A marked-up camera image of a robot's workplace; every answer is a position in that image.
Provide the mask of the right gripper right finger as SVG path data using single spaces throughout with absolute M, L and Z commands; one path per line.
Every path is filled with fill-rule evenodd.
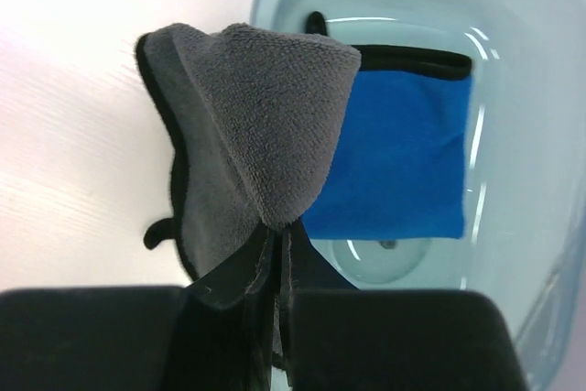
M 500 310 L 466 290 L 360 290 L 281 234 L 279 326 L 295 390 L 526 390 Z

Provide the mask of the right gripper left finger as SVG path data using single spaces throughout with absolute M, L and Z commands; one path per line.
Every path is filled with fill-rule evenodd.
M 267 390 L 275 236 L 192 285 L 28 288 L 1 296 L 4 390 Z

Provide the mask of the blue microfiber towel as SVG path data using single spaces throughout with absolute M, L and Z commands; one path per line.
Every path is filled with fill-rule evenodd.
M 316 11 L 305 30 L 362 56 L 327 181 L 302 217 L 308 236 L 460 238 L 472 60 L 400 43 L 382 19 Z

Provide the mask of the teal translucent plastic tray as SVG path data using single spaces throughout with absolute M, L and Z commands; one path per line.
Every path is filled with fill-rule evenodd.
M 255 0 L 256 27 L 299 32 L 313 11 L 347 44 L 473 61 L 459 240 L 314 242 L 359 288 L 459 288 L 492 299 L 528 385 L 566 351 L 585 258 L 585 0 Z

